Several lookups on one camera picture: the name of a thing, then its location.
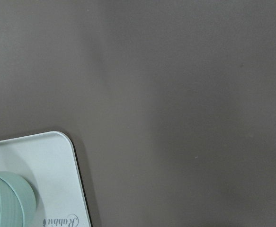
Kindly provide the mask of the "green bowl on tray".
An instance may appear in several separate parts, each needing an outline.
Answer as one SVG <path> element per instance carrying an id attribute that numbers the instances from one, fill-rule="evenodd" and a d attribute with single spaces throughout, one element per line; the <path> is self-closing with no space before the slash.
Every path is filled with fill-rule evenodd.
<path id="1" fill-rule="evenodd" d="M 0 172 L 0 227 L 28 227 L 36 211 L 30 184 L 12 172 Z"/>

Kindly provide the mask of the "cream rectangular tray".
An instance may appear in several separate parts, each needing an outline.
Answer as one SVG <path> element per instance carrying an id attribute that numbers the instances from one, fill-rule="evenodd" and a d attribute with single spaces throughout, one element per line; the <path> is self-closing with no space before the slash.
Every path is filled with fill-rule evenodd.
<path id="1" fill-rule="evenodd" d="M 32 227 L 90 227 L 76 153 L 62 132 L 0 141 L 0 171 L 25 178 L 36 195 Z"/>

